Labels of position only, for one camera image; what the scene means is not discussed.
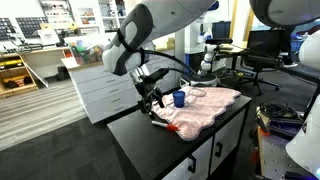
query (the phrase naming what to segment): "black office chair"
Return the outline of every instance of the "black office chair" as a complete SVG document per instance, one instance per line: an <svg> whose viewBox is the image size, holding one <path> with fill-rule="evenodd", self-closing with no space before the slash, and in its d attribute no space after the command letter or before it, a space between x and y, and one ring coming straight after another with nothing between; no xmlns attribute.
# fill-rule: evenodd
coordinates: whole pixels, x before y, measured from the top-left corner
<svg viewBox="0 0 320 180"><path fill-rule="evenodd" d="M241 67L256 72L256 74L254 77L242 77L241 80L247 79L247 81L242 81L239 85L253 82L253 85L256 85L259 90L258 95L263 94L259 83L275 86L276 91L280 89L278 84L259 78L259 73L272 72L279 69L282 63L282 57L279 54L283 33L283 30L250 32L248 49L246 55L242 56Z"/></svg>

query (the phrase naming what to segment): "black table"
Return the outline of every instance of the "black table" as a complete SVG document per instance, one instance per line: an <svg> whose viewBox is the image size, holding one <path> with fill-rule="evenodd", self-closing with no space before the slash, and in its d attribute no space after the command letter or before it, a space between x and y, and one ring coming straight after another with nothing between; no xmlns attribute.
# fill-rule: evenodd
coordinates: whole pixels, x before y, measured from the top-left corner
<svg viewBox="0 0 320 180"><path fill-rule="evenodd" d="M316 84L317 89L314 92L311 100L309 101L309 104L307 106L307 109L304 113L304 118L307 118L311 107L313 106L317 96L320 94L320 70L305 66L301 63L297 63L298 66L296 67L291 67L291 68L285 68L285 67L280 67L280 71L291 74L293 76L308 80L310 82L313 82Z"/></svg>
<svg viewBox="0 0 320 180"><path fill-rule="evenodd" d="M240 130L241 137L250 102L251 98L237 97L235 103L228 106L226 112L216 118L215 124L203 129L193 141L184 141L175 132L152 125L150 117L140 111L108 124L126 179L163 178L229 121L245 110ZM236 158L240 140L241 138L238 139L238 144L234 149L233 160ZM233 168L229 166L224 169L232 171Z"/></svg>

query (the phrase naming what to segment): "gray floor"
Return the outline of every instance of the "gray floor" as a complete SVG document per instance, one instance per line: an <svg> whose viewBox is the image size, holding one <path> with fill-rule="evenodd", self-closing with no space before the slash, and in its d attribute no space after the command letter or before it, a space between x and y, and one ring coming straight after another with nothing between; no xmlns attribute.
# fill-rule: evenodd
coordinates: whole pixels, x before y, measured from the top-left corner
<svg viewBox="0 0 320 180"><path fill-rule="evenodd" d="M250 161L253 146L248 133L256 127L255 107L265 100L282 96L289 105L304 110L315 87L282 72L262 74L265 80L279 83L279 92L261 85L264 95L256 96L252 84L241 88L253 98L242 137L233 179L252 179L255 164ZM91 125L87 118L0 152L1 179L124 179L110 131Z"/></svg>
<svg viewBox="0 0 320 180"><path fill-rule="evenodd" d="M0 151L85 117L71 80L0 99Z"/></svg>

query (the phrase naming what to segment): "computer monitor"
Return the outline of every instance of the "computer monitor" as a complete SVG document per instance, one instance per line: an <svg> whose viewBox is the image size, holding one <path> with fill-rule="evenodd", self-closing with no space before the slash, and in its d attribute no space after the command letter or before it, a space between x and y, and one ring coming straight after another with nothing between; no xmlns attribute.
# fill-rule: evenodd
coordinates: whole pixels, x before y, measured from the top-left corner
<svg viewBox="0 0 320 180"><path fill-rule="evenodd" d="M229 38L230 34L230 21L220 21L212 23L212 36L214 39L217 38Z"/></svg>
<svg viewBox="0 0 320 180"><path fill-rule="evenodd" d="M262 57L278 57L282 46L283 33L283 30L250 31L247 44L247 48L252 50L250 54Z"/></svg>

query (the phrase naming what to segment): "pink cloth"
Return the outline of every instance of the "pink cloth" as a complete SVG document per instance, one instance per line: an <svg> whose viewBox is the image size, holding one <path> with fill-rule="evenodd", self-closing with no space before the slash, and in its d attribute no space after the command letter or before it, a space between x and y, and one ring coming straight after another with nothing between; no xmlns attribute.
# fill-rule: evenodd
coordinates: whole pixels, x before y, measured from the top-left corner
<svg viewBox="0 0 320 180"><path fill-rule="evenodd" d="M186 93L184 108L173 107L173 96L170 94L162 97L165 108L154 103L152 111L177 126L177 133L185 141L197 138L201 129L212 126L215 117L224 113L226 107L233 104L234 99L241 94L232 89L216 87L194 89L187 86L181 91Z"/></svg>

